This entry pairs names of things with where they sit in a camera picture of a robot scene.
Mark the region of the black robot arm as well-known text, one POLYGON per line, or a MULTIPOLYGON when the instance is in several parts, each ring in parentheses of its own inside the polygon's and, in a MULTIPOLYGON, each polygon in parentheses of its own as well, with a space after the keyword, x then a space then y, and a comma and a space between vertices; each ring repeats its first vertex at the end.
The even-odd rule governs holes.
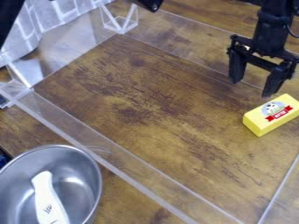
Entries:
POLYGON ((170 20, 173 26, 169 28, 155 21, 147 22, 137 32, 137 36, 146 43, 183 57, 194 46, 201 48, 202 55, 209 50, 217 53, 225 52, 229 55, 229 78, 234 83, 244 80, 248 65, 268 70, 264 96, 269 97, 294 77, 299 65, 299 57, 286 50, 286 41, 293 35, 292 25, 298 11, 299 0, 262 0, 257 14, 257 28, 250 38, 202 24, 194 30, 207 39, 182 44, 179 38, 189 32, 178 30, 181 21, 178 17, 170 20))

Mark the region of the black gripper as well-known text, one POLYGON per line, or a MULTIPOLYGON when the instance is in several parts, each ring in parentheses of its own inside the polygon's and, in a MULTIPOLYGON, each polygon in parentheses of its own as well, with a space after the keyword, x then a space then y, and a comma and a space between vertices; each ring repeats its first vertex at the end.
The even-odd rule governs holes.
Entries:
POLYGON ((260 12, 257 29, 253 38, 234 34, 230 36, 229 47, 229 77, 234 84, 245 77, 248 64, 266 69, 270 75, 266 79, 264 97, 270 97, 293 78, 297 57, 286 50, 288 37, 296 13, 260 12))

